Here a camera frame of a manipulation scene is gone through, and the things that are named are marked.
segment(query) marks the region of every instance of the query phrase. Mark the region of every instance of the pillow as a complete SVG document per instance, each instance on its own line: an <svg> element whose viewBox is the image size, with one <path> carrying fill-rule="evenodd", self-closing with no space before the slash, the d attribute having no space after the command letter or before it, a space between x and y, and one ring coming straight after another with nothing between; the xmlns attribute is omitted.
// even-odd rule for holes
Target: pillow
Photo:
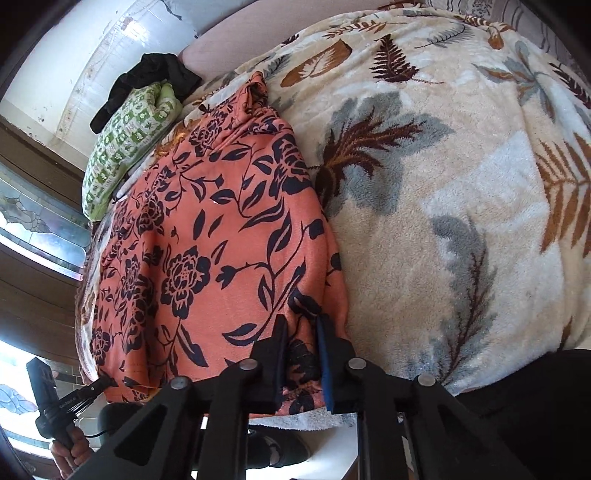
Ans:
<svg viewBox="0 0 591 480"><path fill-rule="evenodd" d="M164 135L182 105L169 83L132 90L96 141L82 183L82 211L101 220L121 178Z"/></svg>

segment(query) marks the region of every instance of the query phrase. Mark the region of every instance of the black cable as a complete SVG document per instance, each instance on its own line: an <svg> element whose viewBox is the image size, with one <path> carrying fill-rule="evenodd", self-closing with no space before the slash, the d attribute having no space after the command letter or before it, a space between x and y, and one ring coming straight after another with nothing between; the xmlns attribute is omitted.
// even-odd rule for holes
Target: black cable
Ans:
<svg viewBox="0 0 591 480"><path fill-rule="evenodd" d="M109 432L108 430L103 430L102 432L100 432L100 433L97 433L96 435L84 435L84 437L85 437L85 438L88 438L88 439L95 439L95 438L97 438L97 437L100 437L100 436L101 436L101 435L103 435L104 433L108 433L108 432Z"/></svg>

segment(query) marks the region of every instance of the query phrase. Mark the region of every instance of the hand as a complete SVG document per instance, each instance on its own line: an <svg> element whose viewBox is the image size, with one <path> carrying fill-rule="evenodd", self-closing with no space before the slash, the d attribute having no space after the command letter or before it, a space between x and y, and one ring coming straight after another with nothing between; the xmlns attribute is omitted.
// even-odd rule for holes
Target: hand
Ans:
<svg viewBox="0 0 591 480"><path fill-rule="evenodd" d="M71 451L68 451L60 442L54 440L49 446L49 451L53 455L53 461L60 469L61 477L65 480L73 473L73 468L70 466L68 459L73 460L76 466L82 465L94 453L88 440L84 437L84 432L78 427L72 429L70 437L74 442Z"/></svg>

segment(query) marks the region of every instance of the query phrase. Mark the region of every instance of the wall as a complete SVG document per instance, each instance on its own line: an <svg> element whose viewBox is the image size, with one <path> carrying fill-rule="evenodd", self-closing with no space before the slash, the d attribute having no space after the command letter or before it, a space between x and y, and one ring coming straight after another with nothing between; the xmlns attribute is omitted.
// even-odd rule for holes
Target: wall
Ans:
<svg viewBox="0 0 591 480"><path fill-rule="evenodd" d="M0 115L84 170L90 120L116 78L143 53L178 53L193 36L159 0L81 0L26 59Z"/></svg>
<svg viewBox="0 0 591 480"><path fill-rule="evenodd" d="M80 168L86 155L54 139L80 73L105 35L135 0L81 0L27 57L0 115Z"/></svg>

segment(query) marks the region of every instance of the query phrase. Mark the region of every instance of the fleece blanket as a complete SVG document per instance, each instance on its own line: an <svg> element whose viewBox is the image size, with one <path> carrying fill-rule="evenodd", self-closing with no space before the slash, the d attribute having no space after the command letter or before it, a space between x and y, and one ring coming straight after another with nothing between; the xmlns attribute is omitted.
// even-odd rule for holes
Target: fleece blanket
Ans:
<svg viewBox="0 0 591 480"><path fill-rule="evenodd" d="M158 153L254 71L336 234L360 356L457 394L588 337L591 100L568 67L481 18L344 14L200 88Z"/></svg>

